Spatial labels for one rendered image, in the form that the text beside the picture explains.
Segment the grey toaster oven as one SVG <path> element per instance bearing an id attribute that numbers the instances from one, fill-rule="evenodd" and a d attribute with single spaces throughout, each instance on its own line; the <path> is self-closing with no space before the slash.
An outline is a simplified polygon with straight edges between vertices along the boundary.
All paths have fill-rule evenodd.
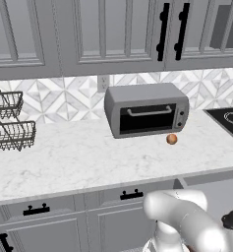
<path id="1" fill-rule="evenodd" d="M 110 87 L 104 97 L 115 139 L 180 132 L 189 108 L 188 97 L 172 83 Z"/>

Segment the brown egg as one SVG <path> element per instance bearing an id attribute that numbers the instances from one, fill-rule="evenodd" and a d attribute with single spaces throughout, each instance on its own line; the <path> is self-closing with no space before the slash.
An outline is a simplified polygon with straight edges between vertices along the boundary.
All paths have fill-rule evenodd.
<path id="1" fill-rule="evenodd" d="M 177 135 L 176 134 L 169 134 L 167 137 L 166 137 L 166 142 L 169 144 L 169 145 L 175 145 L 178 141 L 178 138 L 177 138 Z"/>

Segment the grey base cupboard door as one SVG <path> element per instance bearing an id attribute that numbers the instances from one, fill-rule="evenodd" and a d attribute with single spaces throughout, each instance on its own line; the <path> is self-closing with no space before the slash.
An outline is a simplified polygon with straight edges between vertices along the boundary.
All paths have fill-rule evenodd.
<path id="1" fill-rule="evenodd" d="M 143 203 L 87 212 L 90 252 L 141 252 L 155 230 Z"/>
<path id="2" fill-rule="evenodd" d="M 26 218 L 0 224 L 12 252 L 88 252 L 86 213 Z"/>

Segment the black hob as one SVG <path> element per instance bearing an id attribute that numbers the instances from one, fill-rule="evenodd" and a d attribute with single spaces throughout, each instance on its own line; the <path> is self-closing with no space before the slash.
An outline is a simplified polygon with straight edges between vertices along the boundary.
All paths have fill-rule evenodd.
<path id="1" fill-rule="evenodd" d="M 205 109 L 204 112 L 233 137 L 233 107 Z"/>

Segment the white wall outlet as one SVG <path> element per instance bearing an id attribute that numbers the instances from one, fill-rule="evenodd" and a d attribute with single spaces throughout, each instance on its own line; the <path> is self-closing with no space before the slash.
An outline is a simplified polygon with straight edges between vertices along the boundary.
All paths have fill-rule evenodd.
<path id="1" fill-rule="evenodd" d="M 110 77 L 108 75 L 100 75 L 97 77 L 97 91 L 104 93 L 110 85 Z"/>

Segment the grey wall cupboard door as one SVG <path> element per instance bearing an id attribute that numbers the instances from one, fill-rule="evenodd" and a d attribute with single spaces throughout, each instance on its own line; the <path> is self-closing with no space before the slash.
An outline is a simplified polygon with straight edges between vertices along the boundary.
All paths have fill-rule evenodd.
<path id="1" fill-rule="evenodd" d="M 52 0 L 0 0 L 0 81 L 60 77 Z"/>
<path id="2" fill-rule="evenodd" d="M 190 4 L 182 56 L 175 60 L 179 14 Z M 165 69 L 233 68 L 233 0 L 173 0 L 167 32 Z"/>
<path id="3" fill-rule="evenodd" d="M 63 75 L 159 72 L 165 0 L 55 0 Z"/>

